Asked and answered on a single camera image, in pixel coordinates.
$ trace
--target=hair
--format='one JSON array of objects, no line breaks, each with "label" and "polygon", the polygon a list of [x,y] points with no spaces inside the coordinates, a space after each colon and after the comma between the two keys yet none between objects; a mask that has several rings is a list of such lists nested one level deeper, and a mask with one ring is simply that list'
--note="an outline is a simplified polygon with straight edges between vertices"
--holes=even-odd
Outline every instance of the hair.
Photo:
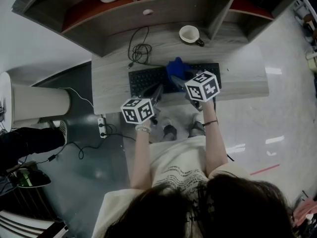
[{"label": "hair", "polygon": [[196,203],[168,185],[153,187],[131,202],[104,237],[197,237],[195,229],[186,230],[190,213],[204,238],[294,238],[286,200],[269,182],[217,175],[198,187]]}]

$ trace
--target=wall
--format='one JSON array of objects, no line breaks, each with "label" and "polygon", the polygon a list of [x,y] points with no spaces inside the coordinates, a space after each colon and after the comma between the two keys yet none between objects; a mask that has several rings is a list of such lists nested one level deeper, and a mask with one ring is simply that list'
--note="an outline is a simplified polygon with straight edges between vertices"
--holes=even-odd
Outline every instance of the wall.
[{"label": "wall", "polygon": [[15,0],[0,0],[0,73],[31,85],[91,59],[91,54],[13,12]]}]

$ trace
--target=coffee cup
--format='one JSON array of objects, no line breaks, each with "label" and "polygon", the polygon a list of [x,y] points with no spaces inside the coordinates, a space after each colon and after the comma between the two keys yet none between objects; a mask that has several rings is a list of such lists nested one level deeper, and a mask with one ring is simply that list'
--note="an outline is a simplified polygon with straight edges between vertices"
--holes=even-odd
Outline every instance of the coffee cup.
[{"label": "coffee cup", "polygon": [[200,47],[205,45],[204,42],[199,38],[199,31],[195,26],[183,26],[179,30],[179,37],[183,43],[188,45],[196,44]]}]

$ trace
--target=red stripe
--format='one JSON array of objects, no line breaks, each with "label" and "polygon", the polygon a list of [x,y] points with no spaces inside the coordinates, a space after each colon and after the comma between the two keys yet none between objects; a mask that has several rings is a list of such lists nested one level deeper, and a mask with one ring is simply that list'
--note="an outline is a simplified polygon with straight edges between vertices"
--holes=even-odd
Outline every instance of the red stripe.
[{"label": "red stripe", "polygon": [[252,173],[252,174],[250,174],[250,175],[251,175],[251,176],[254,176],[254,175],[256,175],[256,174],[259,174],[259,173],[262,173],[262,172],[268,171],[268,170],[270,170],[270,169],[277,168],[278,166],[279,166],[279,164],[277,164],[277,165],[275,165],[275,166],[273,166],[273,167],[267,168],[267,169],[263,169],[263,170],[260,170],[260,171],[254,172],[254,173]]}]

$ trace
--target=black keyboard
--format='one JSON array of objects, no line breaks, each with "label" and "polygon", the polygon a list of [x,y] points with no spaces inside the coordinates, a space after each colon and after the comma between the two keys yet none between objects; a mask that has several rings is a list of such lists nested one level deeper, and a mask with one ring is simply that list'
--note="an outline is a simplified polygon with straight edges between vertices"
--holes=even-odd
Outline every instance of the black keyboard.
[{"label": "black keyboard", "polygon": [[[200,69],[201,71],[209,71],[216,75],[219,88],[221,88],[221,78],[218,63],[198,63],[189,64],[192,69]],[[176,93],[179,90],[171,83],[167,77],[165,67],[143,69],[129,72],[131,97],[139,95],[144,89],[153,85],[162,83],[164,93]]]}]

